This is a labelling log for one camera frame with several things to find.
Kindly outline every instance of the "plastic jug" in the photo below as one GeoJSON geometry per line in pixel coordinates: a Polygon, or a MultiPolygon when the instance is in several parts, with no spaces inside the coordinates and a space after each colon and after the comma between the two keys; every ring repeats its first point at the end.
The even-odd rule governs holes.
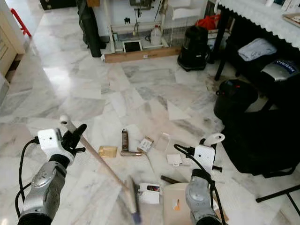
{"type": "Polygon", "coordinates": [[[154,29],[151,31],[151,44],[160,45],[161,44],[161,32],[158,25],[155,25],[154,29]]]}

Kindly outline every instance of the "black strap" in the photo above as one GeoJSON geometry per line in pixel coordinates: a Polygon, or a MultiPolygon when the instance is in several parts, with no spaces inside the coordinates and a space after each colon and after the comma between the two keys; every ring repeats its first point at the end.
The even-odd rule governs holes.
{"type": "Polygon", "coordinates": [[[270,173],[263,173],[262,175],[265,178],[270,178],[270,177],[281,177],[281,176],[286,176],[286,175],[291,175],[296,169],[296,166],[293,166],[289,171],[283,172],[283,171],[275,171],[275,172],[270,172],[270,173]]]}

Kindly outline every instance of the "folded towel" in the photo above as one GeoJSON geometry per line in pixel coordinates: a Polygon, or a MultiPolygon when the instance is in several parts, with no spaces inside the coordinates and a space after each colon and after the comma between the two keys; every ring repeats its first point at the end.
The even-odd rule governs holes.
{"type": "Polygon", "coordinates": [[[275,52],[277,52],[277,48],[263,38],[254,39],[248,45],[238,50],[240,57],[244,61],[252,61],[263,55],[272,55],[275,52]]]}

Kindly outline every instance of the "black vacuum cleaner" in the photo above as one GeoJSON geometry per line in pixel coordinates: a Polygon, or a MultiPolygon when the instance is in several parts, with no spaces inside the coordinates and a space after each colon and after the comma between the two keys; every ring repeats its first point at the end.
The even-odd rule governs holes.
{"type": "Polygon", "coordinates": [[[189,27],[177,62],[186,71],[203,70],[210,49],[207,45],[208,31],[203,27],[189,27]]]}

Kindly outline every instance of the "small bottle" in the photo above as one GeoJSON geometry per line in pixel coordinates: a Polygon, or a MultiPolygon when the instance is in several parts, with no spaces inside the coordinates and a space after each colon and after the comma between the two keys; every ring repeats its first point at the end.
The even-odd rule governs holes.
{"type": "Polygon", "coordinates": [[[151,31],[151,44],[160,45],[161,44],[161,32],[158,25],[155,25],[154,29],[151,31]]]}
{"type": "Polygon", "coordinates": [[[122,151],[129,151],[128,131],[126,129],[122,130],[122,151]]]}

